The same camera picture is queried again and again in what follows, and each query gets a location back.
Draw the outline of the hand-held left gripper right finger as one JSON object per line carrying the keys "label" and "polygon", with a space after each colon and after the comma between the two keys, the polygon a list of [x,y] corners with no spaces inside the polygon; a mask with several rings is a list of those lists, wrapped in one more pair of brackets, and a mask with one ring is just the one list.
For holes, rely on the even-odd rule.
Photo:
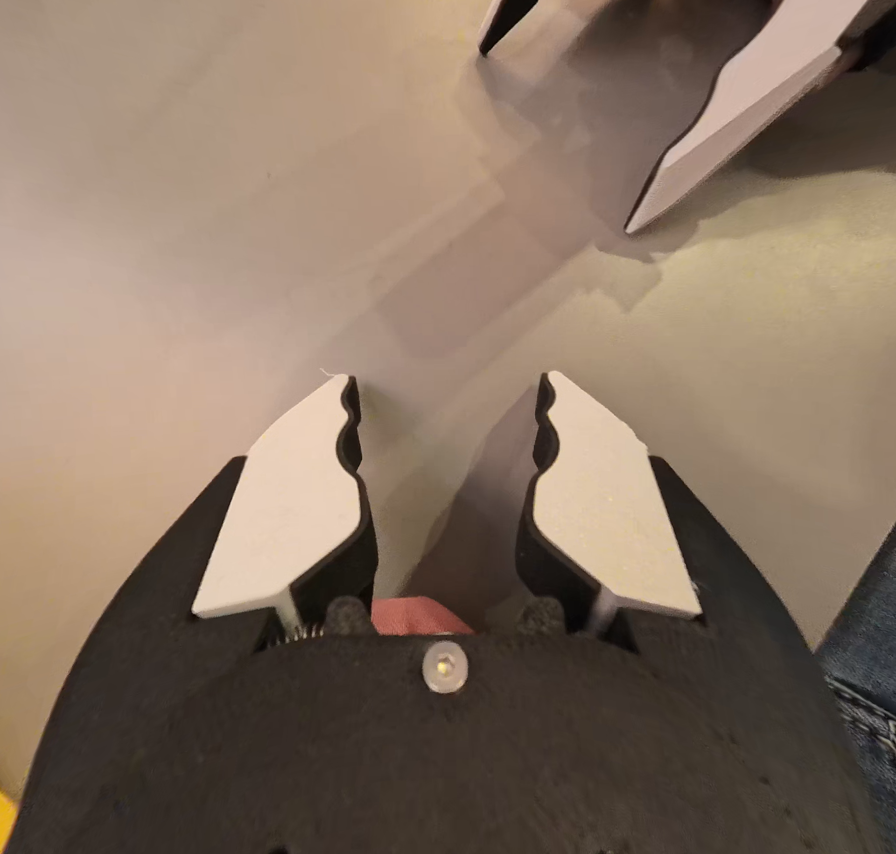
{"label": "hand-held left gripper right finger", "polygon": [[558,371],[539,380],[515,565],[566,631],[602,636],[623,610],[692,621],[700,600],[646,445]]}

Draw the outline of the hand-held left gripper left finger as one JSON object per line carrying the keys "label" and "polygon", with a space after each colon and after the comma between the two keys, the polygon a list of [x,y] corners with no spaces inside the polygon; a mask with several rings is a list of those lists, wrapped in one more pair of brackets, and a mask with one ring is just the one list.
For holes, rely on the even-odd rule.
{"label": "hand-held left gripper left finger", "polygon": [[272,609],[285,636],[318,635],[330,603],[371,609],[378,551],[353,376],[336,374],[249,449],[192,612]]}

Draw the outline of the person's blue jeans legs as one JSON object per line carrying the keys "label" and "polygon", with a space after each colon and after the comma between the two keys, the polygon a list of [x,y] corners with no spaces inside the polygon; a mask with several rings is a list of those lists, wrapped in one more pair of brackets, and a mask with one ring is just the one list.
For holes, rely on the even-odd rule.
{"label": "person's blue jeans legs", "polygon": [[883,845],[895,851],[895,528],[815,652],[852,739]]}

